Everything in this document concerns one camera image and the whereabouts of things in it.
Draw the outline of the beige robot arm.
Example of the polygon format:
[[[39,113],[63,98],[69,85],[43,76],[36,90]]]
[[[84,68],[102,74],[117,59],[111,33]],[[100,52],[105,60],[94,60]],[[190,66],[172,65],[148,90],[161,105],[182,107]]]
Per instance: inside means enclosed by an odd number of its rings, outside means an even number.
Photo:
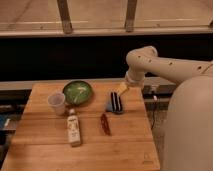
[[[213,60],[158,55],[153,46],[126,55],[128,86],[142,87],[150,72],[177,85],[165,124],[163,171],[213,171]]]

